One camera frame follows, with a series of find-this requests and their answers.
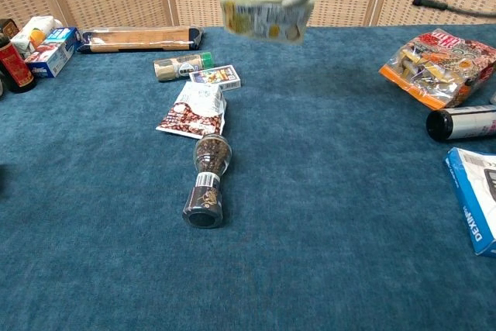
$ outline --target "plastic bag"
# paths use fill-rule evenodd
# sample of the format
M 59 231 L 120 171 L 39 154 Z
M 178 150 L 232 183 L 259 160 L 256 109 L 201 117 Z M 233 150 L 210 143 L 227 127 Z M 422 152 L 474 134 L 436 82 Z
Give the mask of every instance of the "plastic bag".
M 35 16 L 12 39 L 22 58 L 29 57 L 55 28 L 62 23 L 53 16 Z
M 442 29 L 417 36 L 379 70 L 433 110 L 464 102 L 496 68 L 496 49 Z
M 109 27 L 86 30 L 81 53 L 111 53 L 131 50 L 197 50 L 203 28 L 179 27 Z
M 225 112 L 226 100 L 219 86 L 188 81 L 156 129 L 194 139 L 221 135 Z

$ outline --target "blue box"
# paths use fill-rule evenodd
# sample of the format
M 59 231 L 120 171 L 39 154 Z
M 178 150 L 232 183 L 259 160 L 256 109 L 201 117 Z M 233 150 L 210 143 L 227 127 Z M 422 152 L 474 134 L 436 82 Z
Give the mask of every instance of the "blue box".
M 454 147 L 445 162 L 475 254 L 496 257 L 496 155 Z
M 61 27 L 50 33 L 25 62 L 35 77 L 55 78 L 81 45 L 75 27 Z

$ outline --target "soy sauce bottle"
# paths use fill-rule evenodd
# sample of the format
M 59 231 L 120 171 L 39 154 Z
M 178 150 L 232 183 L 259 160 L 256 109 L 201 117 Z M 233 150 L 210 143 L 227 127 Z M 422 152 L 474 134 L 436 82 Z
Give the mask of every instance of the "soy sauce bottle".
M 36 87 L 31 70 L 4 33 L 0 33 L 0 73 L 10 92 L 23 93 Z

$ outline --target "pepper grinder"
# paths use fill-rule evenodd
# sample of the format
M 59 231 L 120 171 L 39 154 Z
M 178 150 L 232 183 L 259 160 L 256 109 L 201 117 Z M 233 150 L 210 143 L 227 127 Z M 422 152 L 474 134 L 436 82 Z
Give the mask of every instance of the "pepper grinder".
M 189 225 L 208 229 L 221 224 L 220 177 L 226 172 L 231 155 L 231 146 L 223 136 L 208 134 L 196 143 L 193 161 L 198 175 L 183 209 L 183 219 Z

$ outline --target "bottle cap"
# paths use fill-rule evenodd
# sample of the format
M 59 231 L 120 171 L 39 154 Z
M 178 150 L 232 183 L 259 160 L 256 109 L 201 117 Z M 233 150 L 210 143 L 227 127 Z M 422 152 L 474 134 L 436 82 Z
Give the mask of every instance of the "bottle cap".
M 214 67 L 214 61 L 210 52 L 200 53 L 200 56 L 203 64 L 203 70 L 212 69 Z

